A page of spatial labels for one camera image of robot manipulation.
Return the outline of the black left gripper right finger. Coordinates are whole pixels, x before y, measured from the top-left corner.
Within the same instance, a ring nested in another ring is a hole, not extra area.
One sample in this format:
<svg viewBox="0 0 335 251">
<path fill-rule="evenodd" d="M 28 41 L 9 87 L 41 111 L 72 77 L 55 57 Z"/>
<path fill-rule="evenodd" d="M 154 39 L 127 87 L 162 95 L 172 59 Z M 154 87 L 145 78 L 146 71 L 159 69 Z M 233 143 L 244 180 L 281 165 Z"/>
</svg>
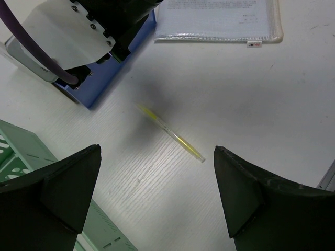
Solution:
<svg viewBox="0 0 335 251">
<path fill-rule="evenodd" d="M 251 164 L 225 147 L 214 169 L 236 250 L 334 250 L 334 193 Z"/>
</svg>

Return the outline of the yellow highlighter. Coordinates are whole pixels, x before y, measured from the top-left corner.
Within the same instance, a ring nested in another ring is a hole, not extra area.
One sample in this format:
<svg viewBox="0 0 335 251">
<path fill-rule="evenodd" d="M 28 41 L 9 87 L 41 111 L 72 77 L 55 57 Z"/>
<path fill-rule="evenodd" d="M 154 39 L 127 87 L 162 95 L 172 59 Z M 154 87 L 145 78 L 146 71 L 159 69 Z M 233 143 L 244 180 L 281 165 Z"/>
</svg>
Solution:
<svg viewBox="0 0 335 251">
<path fill-rule="evenodd" d="M 144 105 L 137 104 L 137 108 L 151 121 L 153 121 L 161 130 L 168 134 L 175 142 L 177 142 L 184 150 L 194 156 L 198 161 L 203 163 L 206 159 L 201 153 L 195 149 L 188 141 L 172 130 L 159 116 Z"/>
</svg>

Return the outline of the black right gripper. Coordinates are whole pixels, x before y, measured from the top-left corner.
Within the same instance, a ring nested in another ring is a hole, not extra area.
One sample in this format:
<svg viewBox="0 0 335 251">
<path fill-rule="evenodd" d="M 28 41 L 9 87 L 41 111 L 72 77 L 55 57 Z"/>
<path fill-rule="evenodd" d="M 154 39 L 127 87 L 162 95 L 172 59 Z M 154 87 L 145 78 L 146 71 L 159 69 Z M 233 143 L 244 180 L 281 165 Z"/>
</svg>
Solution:
<svg viewBox="0 0 335 251">
<path fill-rule="evenodd" d="M 156 0 L 131 1 L 77 1 L 86 11 L 89 21 L 97 21 L 103 28 L 106 39 L 113 38 L 115 44 L 110 51 L 98 58 L 103 63 L 114 57 L 121 63 L 131 54 L 129 46 L 143 24 L 162 2 Z"/>
</svg>

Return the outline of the purple-blue wide drawer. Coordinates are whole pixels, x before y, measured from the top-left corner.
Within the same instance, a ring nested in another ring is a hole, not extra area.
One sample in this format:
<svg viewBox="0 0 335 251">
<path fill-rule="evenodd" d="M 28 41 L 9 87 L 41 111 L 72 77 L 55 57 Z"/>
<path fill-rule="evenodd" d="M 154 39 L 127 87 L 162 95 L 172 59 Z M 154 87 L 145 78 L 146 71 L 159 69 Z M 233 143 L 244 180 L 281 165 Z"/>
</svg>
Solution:
<svg viewBox="0 0 335 251">
<path fill-rule="evenodd" d="M 32 75 L 38 80 L 51 83 L 74 103 L 81 104 L 87 109 L 93 109 L 122 68 L 130 61 L 132 54 L 136 53 L 138 48 L 148 39 L 155 27 L 155 14 L 154 12 L 151 12 L 133 41 L 130 43 L 129 50 L 131 54 L 127 56 L 126 60 L 119 63 L 111 54 L 109 54 L 108 59 L 105 60 L 105 62 L 101 64 L 95 62 L 87 65 L 86 67 L 89 68 L 93 74 L 90 76 L 88 75 L 85 81 L 83 81 L 77 89 L 71 88 L 61 79 L 56 79 L 52 73 L 45 71 L 42 66 L 38 66 L 37 63 L 33 62 L 24 54 L 23 49 L 20 47 L 20 43 L 13 36 L 6 42 L 1 42 L 1 55 L 7 58 L 19 69 Z"/>
</svg>

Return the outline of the clear document folder with papers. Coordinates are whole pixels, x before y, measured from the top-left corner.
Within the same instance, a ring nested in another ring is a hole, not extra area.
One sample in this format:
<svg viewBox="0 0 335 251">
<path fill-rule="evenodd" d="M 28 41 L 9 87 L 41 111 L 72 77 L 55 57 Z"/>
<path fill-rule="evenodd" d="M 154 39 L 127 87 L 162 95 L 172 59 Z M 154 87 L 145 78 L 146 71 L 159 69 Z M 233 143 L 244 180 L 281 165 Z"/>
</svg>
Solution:
<svg viewBox="0 0 335 251">
<path fill-rule="evenodd" d="M 278 1 L 163 1 L 156 41 L 279 43 L 283 40 Z"/>
</svg>

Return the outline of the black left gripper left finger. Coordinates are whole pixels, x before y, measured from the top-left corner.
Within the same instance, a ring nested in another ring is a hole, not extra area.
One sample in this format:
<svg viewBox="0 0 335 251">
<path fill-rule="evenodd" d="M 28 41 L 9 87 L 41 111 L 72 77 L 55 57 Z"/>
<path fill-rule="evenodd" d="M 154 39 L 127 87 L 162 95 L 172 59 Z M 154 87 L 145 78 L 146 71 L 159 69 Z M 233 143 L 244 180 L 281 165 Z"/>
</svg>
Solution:
<svg viewBox="0 0 335 251">
<path fill-rule="evenodd" d="M 1 183 L 1 250 L 73 250 L 101 166 L 91 145 Z"/>
</svg>

